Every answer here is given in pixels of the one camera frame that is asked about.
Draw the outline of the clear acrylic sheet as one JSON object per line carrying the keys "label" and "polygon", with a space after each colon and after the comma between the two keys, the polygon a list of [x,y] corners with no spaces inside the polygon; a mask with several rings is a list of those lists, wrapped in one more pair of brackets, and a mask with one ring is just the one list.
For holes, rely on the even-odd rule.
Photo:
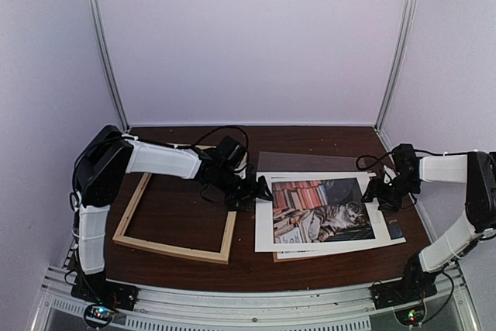
{"label": "clear acrylic sheet", "polygon": [[355,157],[334,157],[260,151],[258,172],[354,172]]}

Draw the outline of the light wooden picture frame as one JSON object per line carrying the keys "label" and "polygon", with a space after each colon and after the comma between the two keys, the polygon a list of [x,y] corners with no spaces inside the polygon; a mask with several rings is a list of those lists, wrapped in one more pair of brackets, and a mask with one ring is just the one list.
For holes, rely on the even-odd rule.
{"label": "light wooden picture frame", "polygon": [[176,247],[149,240],[141,240],[126,235],[126,230],[131,223],[136,208],[152,175],[162,174],[183,179],[192,179],[197,174],[201,164],[199,155],[196,152],[193,150],[181,150],[178,145],[164,147],[145,144],[141,141],[133,141],[132,145],[133,153],[127,165],[126,172],[128,174],[141,173],[143,176],[126,206],[126,210],[113,234],[112,241],[124,247],[145,250],[147,252],[158,253],[169,257],[227,265],[229,263],[233,232],[236,223],[235,212],[229,212],[227,214],[220,251],[218,252]]}

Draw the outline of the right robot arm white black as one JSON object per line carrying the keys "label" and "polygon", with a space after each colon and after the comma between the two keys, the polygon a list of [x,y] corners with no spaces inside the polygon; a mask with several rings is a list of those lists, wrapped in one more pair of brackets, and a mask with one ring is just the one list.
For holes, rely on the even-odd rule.
{"label": "right robot arm white black", "polygon": [[479,150],[433,153],[401,143],[387,154],[394,171],[369,181],[363,202],[396,212],[407,195],[427,187],[427,202],[447,212],[451,226],[405,265],[397,293],[408,302],[433,284],[452,260],[495,231],[495,154]]}

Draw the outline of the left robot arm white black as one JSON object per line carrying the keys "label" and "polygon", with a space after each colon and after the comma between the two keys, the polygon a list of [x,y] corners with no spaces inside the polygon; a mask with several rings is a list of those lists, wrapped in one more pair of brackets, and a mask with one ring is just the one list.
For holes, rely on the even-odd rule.
{"label": "left robot arm white black", "polygon": [[105,270],[105,235],[109,210],[129,174],[151,174],[197,181],[216,188],[230,211],[249,209],[255,200],[272,201],[265,177],[249,162],[248,144],[226,136],[215,146],[145,140],[108,125],[74,162],[70,204],[77,258],[86,274],[81,290],[95,303],[111,297]]}

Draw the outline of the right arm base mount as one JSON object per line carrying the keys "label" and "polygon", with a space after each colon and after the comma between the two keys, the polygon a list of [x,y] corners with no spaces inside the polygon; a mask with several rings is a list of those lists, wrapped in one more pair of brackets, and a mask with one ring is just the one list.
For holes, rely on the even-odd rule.
{"label": "right arm base mount", "polygon": [[426,297],[436,295],[437,288],[434,284],[428,284],[424,288],[404,288],[401,280],[387,283],[376,281],[370,287],[370,293],[375,309],[385,309],[419,302]]}

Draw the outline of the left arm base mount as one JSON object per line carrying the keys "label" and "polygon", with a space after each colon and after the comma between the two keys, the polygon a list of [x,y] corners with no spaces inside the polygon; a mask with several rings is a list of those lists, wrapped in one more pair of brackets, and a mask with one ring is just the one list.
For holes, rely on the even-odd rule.
{"label": "left arm base mount", "polygon": [[110,309],[134,310],[139,289],[128,284],[106,282],[101,289],[89,288],[86,284],[75,284],[71,296],[86,302],[103,304]]}

